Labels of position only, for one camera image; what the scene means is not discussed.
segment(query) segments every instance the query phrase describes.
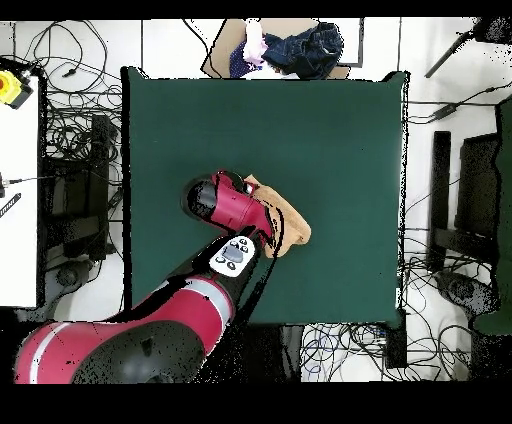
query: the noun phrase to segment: yellow object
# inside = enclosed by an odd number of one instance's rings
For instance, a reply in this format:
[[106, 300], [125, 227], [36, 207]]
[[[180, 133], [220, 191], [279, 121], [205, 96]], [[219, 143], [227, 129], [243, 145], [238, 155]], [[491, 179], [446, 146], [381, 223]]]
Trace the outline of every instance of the yellow object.
[[21, 93], [21, 82], [12, 72], [0, 71], [0, 102], [10, 104]]

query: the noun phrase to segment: cardboard box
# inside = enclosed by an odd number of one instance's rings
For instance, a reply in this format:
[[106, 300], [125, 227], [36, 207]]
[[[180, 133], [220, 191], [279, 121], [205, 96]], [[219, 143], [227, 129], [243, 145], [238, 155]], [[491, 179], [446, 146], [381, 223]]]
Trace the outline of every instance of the cardboard box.
[[[262, 18], [260, 23], [263, 33], [268, 32], [280, 38], [298, 35], [318, 25], [318, 21], [310, 18]], [[213, 43], [213, 47], [210, 50], [212, 64], [222, 78], [229, 78], [229, 56], [245, 40], [245, 26], [245, 21], [242, 19], [226, 19]], [[211, 68], [208, 56], [201, 70], [212, 78], [219, 78], [217, 73]], [[335, 66], [327, 78], [345, 79], [349, 71], [350, 68]]]

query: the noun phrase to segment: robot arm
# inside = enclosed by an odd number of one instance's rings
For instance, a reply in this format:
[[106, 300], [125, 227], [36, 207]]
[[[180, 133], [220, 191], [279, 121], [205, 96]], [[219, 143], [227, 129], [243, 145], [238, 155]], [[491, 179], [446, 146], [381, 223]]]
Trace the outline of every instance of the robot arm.
[[131, 311], [96, 323], [52, 322], [32, 332], [20, 348], [15, 382], [191, 381], [233, 321], [272, 236], [266, 208], [247, 186], [239, 192], [229, 178], [222, 185], [223, 177], [195, 180], [182, 207], [228, 235], [193, 255]]

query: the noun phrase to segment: white table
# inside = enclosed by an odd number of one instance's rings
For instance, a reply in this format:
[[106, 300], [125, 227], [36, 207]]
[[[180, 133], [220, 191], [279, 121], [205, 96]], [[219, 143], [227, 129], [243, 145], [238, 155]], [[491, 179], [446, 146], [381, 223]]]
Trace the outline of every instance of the white table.
[[[0, 172], [3, 179], [37, 177], [38, 78], [34, 93], [18, 109], [0, 103]], [[21, 199], [0, 218], [0, 306], [36, 306], [37, 180], [11, 185], [0, 199], [4, 207]]]

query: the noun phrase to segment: black border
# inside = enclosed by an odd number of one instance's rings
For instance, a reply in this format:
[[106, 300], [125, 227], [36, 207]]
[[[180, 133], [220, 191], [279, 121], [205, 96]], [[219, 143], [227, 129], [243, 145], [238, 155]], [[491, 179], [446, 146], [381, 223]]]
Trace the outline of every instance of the black border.
[[130, 172], [130, 67], [121, 68], [121, 172], [123, 174], [123, 311], [132, 309], [132, 224], [131, 224], [131, 172]]

